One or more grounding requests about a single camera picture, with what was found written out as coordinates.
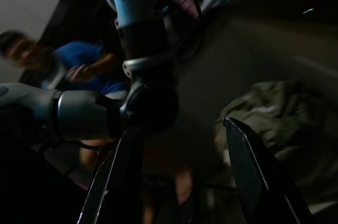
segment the man's hand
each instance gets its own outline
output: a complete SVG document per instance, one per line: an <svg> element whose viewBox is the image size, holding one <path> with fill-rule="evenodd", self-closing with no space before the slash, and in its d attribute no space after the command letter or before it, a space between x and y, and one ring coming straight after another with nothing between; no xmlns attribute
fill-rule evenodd
<svg viewBox="0 0 338 224"><path fill-rule="evenodd" d="M97 75L114 72L121 65L119 58L113 53L103 53L99 61L95 64L83 64L80 67L73 67L67 74L70 82L86 82L91 81Z"/></svg>
<svg viewBox="0 0 338 224"><path fill-rule="evenodd" d="M67 74L70 82L88 82L98 75L97 67L83 64L80 67L73 67Z"/></svg>

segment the robotic arm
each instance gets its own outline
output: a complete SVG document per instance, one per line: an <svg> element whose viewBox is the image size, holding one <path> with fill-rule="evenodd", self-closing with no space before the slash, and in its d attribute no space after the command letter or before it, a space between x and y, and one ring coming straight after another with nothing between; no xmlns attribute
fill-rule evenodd
<svg viewBox="0 0 338 224"><path fill-rule="evenodd" d="M157 132L179 111L166 31L153 0L107 0L126 52L124 71L132 81L122 103L92 91L48 91L20 83L0 85L0 107L20 105L33 112L52 137L63 140L119 137L128 126L143 124Z"/></svg>

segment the man's hair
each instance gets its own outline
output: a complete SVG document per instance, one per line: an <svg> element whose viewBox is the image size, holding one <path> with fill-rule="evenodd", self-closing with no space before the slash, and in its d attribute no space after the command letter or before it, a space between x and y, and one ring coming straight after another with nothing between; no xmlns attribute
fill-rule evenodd
<svg viewBox="0 0 338 224"><path fill-rule="evenodd" d="M11 45L13 45L17 40L25 37L26 36L23 33L14 30L0 34L0 55L4 56Z"/></svg>

